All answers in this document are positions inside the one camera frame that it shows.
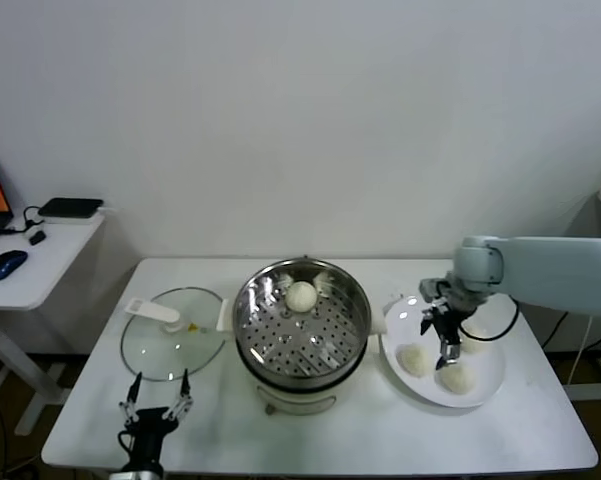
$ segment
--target white table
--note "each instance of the white table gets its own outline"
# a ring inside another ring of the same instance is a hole
[[[97,214],[87,225],[45,224],[47,238],[35,246],[30,245],[23,235],[0,236],[0,254],[9,250],[29,253],[22,266],[0,281],[0,310],[23,311],[39,307],[102,224],[103,218]],[[15,226],[21,228],[19,223],[16,220]],[[5,365],[0,371],[0,385],[12,370],[36,391],[15,430],[17,435],[28,435],[46,405],[64,403],[68,391],[56,384],[64,365],[55,363],[48,374],[43,372],[1,328],[0,360]]]
[[[180,286],[233,298],[271,259],[148,259],[140,263],[98,340],[42,450],[51,465],[116,470],[126,455],[118,402],[133,375],[120,358],[132,296]],[[358,279],[372,305],[416,292],[447,260],[335,260]],[[504,296],[482,307],[494,330],[514,311]],[[424,403],[397,382],[370,349],[351,378],[354,392],[314,416],[267,416],[234,345],[191,377],[194,405],[164,443],[169,472],[241,475],[463,475],[594,467],[597,453],[526,320],[502,340],[507,361],[500,392],[477,409]],[[138,408],[168,405],[176,383],[143,382]]]

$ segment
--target white wall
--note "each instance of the white wall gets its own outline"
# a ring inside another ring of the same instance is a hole
[[[104,291],[137,255],[560,234],[601,185],[601,0],[1,1],[0,164],[119,208]]]

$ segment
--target glass pot lid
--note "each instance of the glass pot lid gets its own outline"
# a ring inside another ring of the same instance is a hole
[[[165,382],[202,370],[220,353],[225,340],[216,331],[222,299],[198,287],[169,290],[152,302],[180,312],[183,328],[169,333],[159,321],[134,315],[127,323],[120,353],[127,368],[144,380]]]

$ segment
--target white plate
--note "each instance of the white plate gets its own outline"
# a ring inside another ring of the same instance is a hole
[[[440,357],[440,341],[435,329],[431,326],[427,333],[420,336],[422,310],[427,305],[422,297],[414,295],[396,302],[387,312],[385,318],[387,333],[382,335],[380,343],[389,365],[405,385],[427,400],[456,408],[482,405],[500,389],[504,380],[505,361],[502,348],[496,341],[486,344],[486,348],[478,353],[463,351],[460,354],[460,362],[473,371],[476,385],[465,395],[451,393],[440,384],[435,372],[435,363]],[[481,328],[487,336],[498,333],[492,332],[488,322],[480,318],[479,310],[466,322]],[[427,350],[434,373],[417,378],[400,366],[396,353],[401,347],[412,343],[419,344]]]

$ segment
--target computer mouse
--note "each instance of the computer mouse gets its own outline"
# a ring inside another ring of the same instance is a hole
[[[11,250],[0,254],[0,280],[4,280],[24,263],[29,254],[23,250]]]

